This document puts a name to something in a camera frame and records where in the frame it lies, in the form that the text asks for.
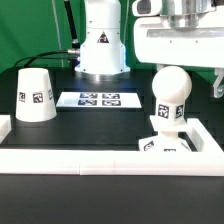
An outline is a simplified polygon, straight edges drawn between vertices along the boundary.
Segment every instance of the black cable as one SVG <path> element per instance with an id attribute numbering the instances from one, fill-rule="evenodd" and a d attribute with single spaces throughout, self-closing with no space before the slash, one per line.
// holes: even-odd
<path id="1" fill-rule="evenodd" d="M 66 54 L 67 50 L 59 50 L 59 51 L 50 51 L 50 52 L 45 52 L 42 54 L 38 54 L 35 57 L 32 57 L 25 65 L 24 68 L 29 67 L 29 65 L 35 61 L 36 59 L 40 58 L 40 57 L 44 57 L 44 56 L 48 56 L 48 55 L 53 55 L 53 54 Z"/>
<path id="2" fill-rule="evenodd" d="M 75 22 L 74 22 L 74 18 L 73 18 L 73 14 L 72 14 L 72 8 L 71 8 L 70 1 L 64 0 L 64 5 L 65 5 L 66 12 L 67 12 L 68 23 L 69 23 L 69 27 L 70 27 L 72 40 L 73 40 L 72 47 L 79 48 L 80 44 L 79 44 L 77 33 L 76 33 Z"/>
<path id="3" fill-rule="evenodd" d="M 54 59 L 57 59 L 57 60 L 70 60 L 70 59 L 74 59 L 74 58 L 71 58 L 71 57 L 60 57 L 60 58 L 56 58 L 56 57 L 54 57 L 54 58 L 51 58 L 51 57 L 26 57 L 26 58 L 22 58 L 22 59 L 20 59 L 20 60 L 18 60 L 14 65 L 13 65 L 13 67 L 16 67 L 20 62 L 22 62 L 22 61 L 25 61 L 25 60 L 28 60 L 28 59 L 49 59 L 49 60 L 54 60 Z"/>

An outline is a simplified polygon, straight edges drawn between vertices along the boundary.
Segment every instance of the black label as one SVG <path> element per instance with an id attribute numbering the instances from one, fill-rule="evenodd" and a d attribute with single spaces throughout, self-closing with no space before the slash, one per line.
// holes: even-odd
<path id="1" fill-rule="evenodd" d="M 34 103 L 43 103 L 43 93 L 34 93 L 33 94 L 33 102 Z"/>
<path id="2" fill-rule="evenodd" d="M 153 148 L 155 146 L 154 142 L 151 141 L 147 145 L 144 146 L 144 151 L 148 151 L 149 149 Z"/>
<path id="3" fill-rule="evenodd" d="M 21 101 L 21 102 L 26 101 L 26 94 L 25 93 L 22 93 L 22 92 L 19 93 L 19 101 Z"/>
<path id="4" fill-rule="evenodd" d="M 103 99 L 120 99 L 120 94 L 118 93 L 104 93 Z"/>
<path id="5" fill-rule="evenodd" d="M 168 119 L 169 118 L 169 107 L 159 104 L 158 116 Z"/>
<path id="6" fill-rule="evenodd" d="M 184 115 L 184 105 L 180 105 L 176 108 L 176 119 L 183 117 Z"/>
<path id="7" fill-rule="evenodd" d="M 121 106 L 121 101 L 120 100 L 103 100 L 103 106 L 112 106 L 112 107 Z"/>
<path id="8" fill-rule="evenodd" d="M 85 99 L 96 99 L 98 97 L 97 93 L 81 93 L 80 98 Z"/>
<path id="9" fill-rule="evenodd" d="M 164 149 L 164 152 L 176 152 L 176 149 Z"/>
<path id="10" fill-rule="evenodd" d="M 53 98 L 53 92 L 51 89 L 48 91 L 48 95 L 49 95 L 49 100 L 51 100 Z"/>
<path id="11" fill-rule="evenodd" d="M 96 106 L 97 100 L 79 100 L 79 106 Z"/>

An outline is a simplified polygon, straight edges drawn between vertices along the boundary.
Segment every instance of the white block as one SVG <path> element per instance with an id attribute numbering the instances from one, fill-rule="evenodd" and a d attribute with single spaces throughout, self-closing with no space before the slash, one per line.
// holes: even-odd
<path id="1" fill-rule="evenodd" d="M 187 123 L 190 128 L 190 130 L 187 131 L 187 135 L 193 142 L 197 151 L 223 153 L 221 147 L 217 144 L 217 142 L 213 139 L 213 137 L 198 119 L 188 119 Z"/>
<path id="2" fill-rule="evenodd" d="M 11 131 L 10 115 L 0 115 L 0 143 Z"/>
<path id="3" fill-rule="evenodd" d="M 114 175 L 224 176 L 224 155 L 128 152 L 117 157 Z"/>
<path id="4" fill-rule="evenodd" d="M 68 150 L 0 150 L 0 173 L 79 175 L 79 152 Z"/>
<path id="5" fill-rule="evenodd" d="M 84 151 L 80 161 L 80 175 L 113 175 L 113 151 Z"/>

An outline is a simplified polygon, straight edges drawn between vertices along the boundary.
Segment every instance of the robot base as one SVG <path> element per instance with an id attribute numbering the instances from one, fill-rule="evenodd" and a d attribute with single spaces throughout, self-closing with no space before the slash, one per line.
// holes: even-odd
<path id="1" fill-rule="evenodd" d="M 121 79 L 128 79 L 130 77 L 130 68 L 125 68 L 125 71 L 117 74 L 91 74 L 87 72 L 83 72 L 76 67 L 75 76 L 81 79 L 87 79 L 90 81 L 96 82 L 113 82 Z"/>

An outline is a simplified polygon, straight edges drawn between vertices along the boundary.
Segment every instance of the white stand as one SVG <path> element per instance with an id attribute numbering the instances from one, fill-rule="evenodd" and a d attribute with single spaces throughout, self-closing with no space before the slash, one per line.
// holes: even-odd
<path id="1" fill-rule="evenodd" d="M 140 151 L 191 151 L 188 143 L 178 138 L 178 132 L 188 130 L 184 107 L 192 88 L 189 75 L 179 67 L 165 67 L 156 74 L 152 85 L 157 100 L 156 116 L 150 119 L 158 136 L 139 140 Z"/>

